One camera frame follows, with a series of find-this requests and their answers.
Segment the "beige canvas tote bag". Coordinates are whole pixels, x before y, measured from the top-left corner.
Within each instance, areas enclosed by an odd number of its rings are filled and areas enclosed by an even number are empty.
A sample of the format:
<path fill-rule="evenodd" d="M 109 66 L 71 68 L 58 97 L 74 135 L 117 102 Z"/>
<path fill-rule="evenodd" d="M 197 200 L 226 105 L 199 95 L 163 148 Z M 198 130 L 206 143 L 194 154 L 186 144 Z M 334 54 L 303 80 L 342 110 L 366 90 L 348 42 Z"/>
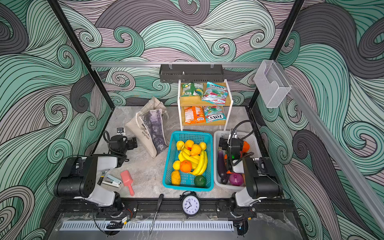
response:
<path fill-rule="evenodd" d="M 152 158 L 168 147 L 163 126 L 163 115 L 166 112 L 164 104 L 153 97 L 125 124 L 125 129 L 139 139 Z"/>

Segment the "orange fruit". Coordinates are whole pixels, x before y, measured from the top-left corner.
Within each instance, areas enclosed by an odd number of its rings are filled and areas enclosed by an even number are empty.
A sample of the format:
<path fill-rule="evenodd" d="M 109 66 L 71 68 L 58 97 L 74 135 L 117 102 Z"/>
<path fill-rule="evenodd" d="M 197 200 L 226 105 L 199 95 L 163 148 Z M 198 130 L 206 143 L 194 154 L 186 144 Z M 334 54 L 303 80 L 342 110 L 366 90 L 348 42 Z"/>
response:
<path fill-rule="evenodd" d="M 188 160 L 182 161 L 180 164 L 180 171 L 183 173 L 190 173 L 193 170 L 192 163 Z"/>

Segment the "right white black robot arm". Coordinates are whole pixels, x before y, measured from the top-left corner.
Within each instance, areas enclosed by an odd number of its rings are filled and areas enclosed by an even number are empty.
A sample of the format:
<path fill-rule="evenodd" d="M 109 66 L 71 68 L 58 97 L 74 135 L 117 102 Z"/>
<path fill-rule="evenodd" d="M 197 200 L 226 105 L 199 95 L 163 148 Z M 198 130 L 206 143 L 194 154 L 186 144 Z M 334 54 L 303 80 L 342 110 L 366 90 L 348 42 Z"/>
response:
<path fill-rule="evenodd" d="M 236 191 L 231 197 L 232 211 L 283 193 L 269 158 L 256 157 L 244 139 L 220 137 L 215 163 L 217 184 Z"/>

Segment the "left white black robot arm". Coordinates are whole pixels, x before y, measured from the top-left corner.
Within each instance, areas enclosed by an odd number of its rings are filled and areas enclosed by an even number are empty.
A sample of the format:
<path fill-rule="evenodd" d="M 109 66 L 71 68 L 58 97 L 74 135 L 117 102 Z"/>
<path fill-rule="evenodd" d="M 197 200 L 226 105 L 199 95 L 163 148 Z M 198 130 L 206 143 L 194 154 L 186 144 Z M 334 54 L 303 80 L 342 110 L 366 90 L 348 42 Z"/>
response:
<path fill-rule="evenodd" d="M 100 208 L 113 206 L 121 212 L 124 205 L 120 195 L 101 187 L 97 173 L 120 168 L 123 163 L 128 162 L 126 153 L 138 147 L 137 138 L 128 139 L 123 135 L 110 137 L 107 131 L 103 133 L 103 138 L 108 144 L 109 152 L 68 157 L 53 193 L 60 199 L 83 199 Z"/>

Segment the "yellow banana bunch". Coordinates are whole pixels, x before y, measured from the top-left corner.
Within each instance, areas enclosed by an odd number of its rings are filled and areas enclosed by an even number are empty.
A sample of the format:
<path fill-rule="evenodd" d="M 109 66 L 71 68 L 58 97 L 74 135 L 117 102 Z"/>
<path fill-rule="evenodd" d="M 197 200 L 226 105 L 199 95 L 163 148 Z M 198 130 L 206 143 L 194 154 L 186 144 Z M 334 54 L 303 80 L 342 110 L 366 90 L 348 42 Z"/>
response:
<path fill-rule="evenodd" d="M 200 154 L 200 157 L 201 159 L 199 161 L 198 166 L 191 172 L 191 174 L 194 176 L 202 175 L 208 164 L 207 154 L 205 151 L 202 151 L 202 153 Z"/>
<path fill-rule="evenodd" d="M 200 162 L 200 156 L 191 156 L 190 151 L 186 148 L 182 148 L 179 152 L 178 159 L 180 162 L 189 161 L 192 164 L 192 169 L 195 170 Z"/>

